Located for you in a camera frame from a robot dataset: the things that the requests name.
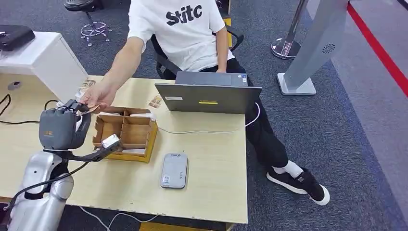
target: human hand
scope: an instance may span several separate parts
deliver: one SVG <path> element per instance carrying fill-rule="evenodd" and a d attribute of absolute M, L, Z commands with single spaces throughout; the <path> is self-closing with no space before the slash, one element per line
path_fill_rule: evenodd
<path fill-rule="evenodd" d="M 112 87 L 108 81 L 102 80 L 88 89 L 79 102 L 86 104 L 89 109 L 97 106 L 93 113 L 99 113 L 112 105 L 116 96 L 116 91 L 117 89 Z"/>

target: power cord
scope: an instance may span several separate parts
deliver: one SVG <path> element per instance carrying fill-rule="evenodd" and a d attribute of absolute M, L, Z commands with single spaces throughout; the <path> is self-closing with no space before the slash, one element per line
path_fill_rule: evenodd
<path fill-rule="evenodd" d="M 129 214 L 126 214 L 126 213 L 118 213 L 118 214 L 116 214 L 116 215 L 114 216 L 114 218 L 111 220 L 111 223 L 109 224 L 109 226 L 106 226 L 106 225 L 102 222 L 102 220 L 101 220 L 97 215 L 88 212 L 88 211 L 85 210 L 82 206 L 80 206 L 79 208 L 81 208 L 82 211 L 84 211 L 84 212 L 87 213 L 88 215 L 91 215 L 91 216 L 93 216 L 94 218 L 96 218 L 96 219 L 106 228 L 107 231 L 110 231 L 110 228 L 111 228 L 111 226 L 112 226 L 114 220 L 115 220 L 116 217 L 118 217 L 119 215 L 123 215 L 123 216 L 127 216 L 127 217 L 130 217 L 130 218 L 133 218 L 133 219 L 135 219 L 136 221 L 138 221 L 138 222 L 140 222 L 140 223 L 146 223 L 146 222 L 152 221 L 152 220 L 154 220 L 156 217 L 158 217 L 158 215 L 155 215 L 153 218 L 151 218 L 151 219 L 149 219 L 149 220 L 139 220 L 139 219 L 137 219 L 136 217 L 131 216 L 131 215 L 129 215 Z"/>
<path fill-rule="evenodd" d="M 0 104 L 2 104 L 4 101 L 6 101 L 6 99 L 8 99 L 8 102 L 6 104 L 6 106 L 1 110 L 0 112 L 0 116 L 4 113 L 4 111 L 10 106 L 10 104 L 12 103 L 12 97 L 10 94 L 7 94 L 1 101 Z M 58 102 L 58 100 L 48 100 L 45 105 L 44 105 L 44 110 L 47 109 L 47 106 L 49 103 L 51 102 Z M 22 121 L 22 122 L 7 122 L 7 121 L 2 121 L 0 120 L 0 123 L 3 124 L 8 124 L 8 125 L 20 125 L 20 124 L 38 124 L 39 121 L 34 121 L 34 120 L 28 120 L 28 121 Z"/>
<path fill-rule="evenodd" d="M 255 103 L 255 105 L 258 107 L 258 115 L 255 117 L 255 119 L 253 119 L 251 122 L 249 122 L 248 124 L 245 125 L 245 127 L 253 124 L 258 118 L 259 115 L 261 114 L 261 109 L 259 108 L 259 104 Z M 167 133 L 170 134 L 190 134 L 190 133 L 215 133 L 215 134 L 228 134 L 228 133 L 233 133 L 239 130 L 239 128 L 232 130 L 232 131 L 168 131 L 164 128 L 159 128 L 160 130 L 163 130 Z"/>
<path fill-rule="evenodd" d="M 55 181 L 64 179 L 64 178 L 66 178 L 66 177 L 69 177 L 69 176 L 71 176 L 72 174 L 74 174 L 74 173 L 80 171 L 80 170 L 81 170 L 83 167 L 85 167 L 88 163 L 89 163 L 89 162 L 85 162 L 83 165 L 77 167 L 77 168 L 76 168 L 75 170 L 73 170 L 72 172 L 69 172 L 69 173 L 67 173 L 67 174 L 65 174 L 65 175 L 63 175 L 63 176 L 54 178 L 54 179 L 52 179 L 52 180 L 47 180 L 47 181 L 44 181 L 44 182 L 41 182 L 41 183 L 38 183 L 38 184 L 34 184 L 34 185 L 31 185 L 31 186 L 29 186 L 29 187 L 26 187 L 26 188 L 20 190 L 18 193 L 16 193 L 16 194 L 13 196 L 12 200 L 10 201 L 10 203 L 9 203 L 6 207 L 4 207 L 3 210 L 4 210 L 4 211 L 11 211 L 12 208 L 14 207 L 14 205 L 15 205 L 15 202 L 16 202 L 16 200 L 17 200 L 17 197 L 18 197 L 20 194 L 25 193 L 25 192 L 27 192 L 28 190 L 33 189 L 33 188 L 36 188 L 36 187 L 38 187 L 38 186 L 45 185 L 45 184 L 49 184 L 49 183 L 53 183 L 53 182 L 55 182 Z"/>

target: person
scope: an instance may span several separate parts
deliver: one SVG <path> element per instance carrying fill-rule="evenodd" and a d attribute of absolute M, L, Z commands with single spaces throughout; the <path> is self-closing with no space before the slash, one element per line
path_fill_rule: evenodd
<path fill-rule="evenodd" d="M 146 42 L 153 34 L 169 60 L 183 71 L 246 73 L 229 50 L 228 32 L 214 0 L 132 0 L 126 44 L 102 81 L 85 92 L 82 103 L 89 107 L 99 105 L 98 110 L 110 106 L 116 91 L 138 68 Z M 165 73 L 167 79 L 175 79 L 174 74 Z M 253 86 L 249 78 L 248 85 Z M 267 168 L 267 178 L 326 205 L 330 200 L 328 190 L 309 170 L 288 159 L 260 99 L 256 102 L 260 116 L 246 127 L 246 137 L 254 146 L 258 161 Z M 245 115 L 246 123 L 257 114 L 254 104 Z"/>

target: black pants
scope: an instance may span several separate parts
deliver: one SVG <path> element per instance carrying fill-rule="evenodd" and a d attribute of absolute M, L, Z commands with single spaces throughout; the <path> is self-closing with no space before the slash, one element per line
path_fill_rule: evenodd
<path fill-rule="evenodd" d="M 202 72 L 216 72 L 218 66 L 213 66 L 202 70 Z M 246 73 L 245 69 L 241 67 L 239 62 L 234 58 L 227 62 L 227 72 L 229 73 Z M 176 79 L 176 76 L 166 70 L 164 72 L 166 79 Z M 253 86 L 248 77 L 248 86 Z M 284 167 L 288 164 L 288 156 L 283 143 L 276 138 L 272 127 L 268 121 L 267 113 L 258 98 L 256 102 L 260 108 L 259 118 L 251 125 L 246 127 L 246 137 L 254 146 L 258 161 L 265 167 Z M 253 121 L 258 115 L 258 107 L 254 104 L 252 110 L 245 115 L 245 122 L 248 124 Z"/>

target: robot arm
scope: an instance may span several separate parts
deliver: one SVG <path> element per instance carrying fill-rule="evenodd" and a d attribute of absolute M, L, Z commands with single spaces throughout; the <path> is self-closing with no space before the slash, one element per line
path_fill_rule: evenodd
<path fill-rule="evenodd" d="M 89 162 L 100 161 L 120 149 L 119 138 L 112 135 L 102 142 L 104 148 L 86 156 L 73 155 L 70 149 L 79 148 L 85 141 L 91 121 L 88 111 L 86 105 L 70 100 L 62 107 L 41 113 L 39 139 L 44 150 L 29 159 L 21 190 L 6 208 L 6 219 L 11 219 L 7 225 L 9 231 L 57 230 L 74 186 L 71 175 Z M 84 164 L 68 172 L 69 160 Z"/>

